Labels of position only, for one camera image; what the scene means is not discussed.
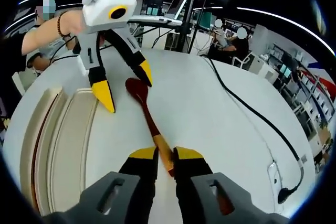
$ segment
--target camera lens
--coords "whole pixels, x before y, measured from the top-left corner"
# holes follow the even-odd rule
[[[117,9],[111,14],[111,18],[113,18],[113,19],[121,18],[122,16],[124,16],[125,13],[126,13],[125,8]]]

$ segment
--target black cable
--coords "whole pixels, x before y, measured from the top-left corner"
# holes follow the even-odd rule
[[[61,45],[59,48],[57,48],[57,50],[54,52],[53,56],[50,59],[50,64],[52,62],[52,60],[54,59],[54,57],[56,56],[56,53],[63,47],[65,46],[68,42],[72,41],[75,38],[75,36],[72,36],[69,40],[67,40],[63,45]]]
[[[64,56],[64,57],[62,57],[62,58],[58,58],[58,59],[55,59],[55,60],[53,60],[52,62],[51,62],[51,64],[52,63],[54,63],[54,62],[56,62],[56,61],[58,61],[58,60],[63,60],[63,59],[67,59],[67,58],[74,58],[74,57],[77,57],[77,56],[79,56],[79,55],[69,55],[69,56]]]
[[[154,46],[156,45],[156,43],[158,43],[159,39],[162,37],[162,36],[165,36],[167,33],[170,33],[172,30],[174,29],[170,29],[169,31],[167,31],[166,33],[162,34],[162,35],[159,35],[158,38],[155,39],[153,45],[152,45],[152,48],[154,48]]]
[[[108,46],[104,46],[103,48],[100,48],[99,50],[101,51],[101,50],[104,50],[104,49],[109,48],[109,47],[113,47],[113,45],[111,44],[111,45],[108,45]]]
[[[135,32],[137,31],[137,29],[139,28],[139,26],[140,26],[140,23],[137,25],[136,29],[132,32],[132,35],[135,34]]]
[[[169,23],[171,23],[172,21],[171,20],[168,20],[166,23],[164,23],[165,25],[166,24],[169,24]],[[156,30],[156,29],[158,29],[159,27],[154,27],[154,28],[152,28],[152,29],[149,29],[149,30],[147,30],[147,31],[144,31],[143,33],[140,33],[140,34],[138,34],[138,35],[136,35],[135,36],[135,38],[138,38],[138,37],[140,37],[141,35],[144,35],[144,34],[146,34],[146,33],[149,33],[150,31],[154,31],[154,30]]]
[[[152,45],[152,48],[154,48],[155,44],[158,43],[159,39],[161,38],[161,27],[159,27],[159,36],[154,40],[154,43]]]
[[[286,199],[292,194],[294,193],[298,187],[300,186],[302,180],[303,180],[303,175],[304,175],[304,169],[303,169],[303,165],[300,162],[300,158],[298,156],[298,154],[296,153],[295,149],[293,148],[293,146],[290,144],[290,142],[288,141],[288,139],[283,135],[283,133],[274,125],[272,124],[267,118],[265,118],[263,115],[261,115],[258,111],[256,111],[255,109],[253,109],[250,105],[248,105],[246,102],[244,102],[239,96],[237,96],[234,92],[232,92],[222,81],[212,59],[210,59],[208,56],[207,58],[209,59],[213,70],[217,76],[217,79],[219,80],[220,84],[222,85],[222,87],[224,88],[225,91],[227,91],[230,95],[232,95],[235,99],[237,99],[242,105],[244,105],[246,108],[248,108],[251,112],[253,112],[256,116],[258,116],[259,118],[261,118],[265,123],[267,123],[281,138],[282,140],[287,144],[288,148],[291,150],[291,152],[293,153],[293,156],[295,157],[296,161],[298,162],[298,165],[300,167],[300,180],[298,182],[298,184],[293,188],[293,189],[288,189],[288,188],[282,188],[279,192],[278,195],[278,203],[282,204],[286,201]]]

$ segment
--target red spoon head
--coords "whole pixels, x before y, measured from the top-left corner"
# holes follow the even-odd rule
[[[148,96],[148,86],[139,79],[128,78],[125,83],[127,91],[140,104],[146,104]]]

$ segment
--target hand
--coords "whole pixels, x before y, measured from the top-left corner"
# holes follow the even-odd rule
[[[103,35],[100,35],[100,36],[99,36],[99,47],[101,47],[101,46],[104,44],[104,42],[105,42],[105,38],[104,38],[104,36],[103,36]]]
[[[83,14],[81,10],[70,10],[63,14],[61,17],[60,25],[64,28],[63,34],[75,34],[78,35],[85,28],[85,22],[83,19]]]

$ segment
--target cream tray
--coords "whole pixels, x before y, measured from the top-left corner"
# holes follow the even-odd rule
[[[29,121],[20,158],[22,193],[44,216],[74,206],[85,189],[89,135],[98,100],[46,90]]]

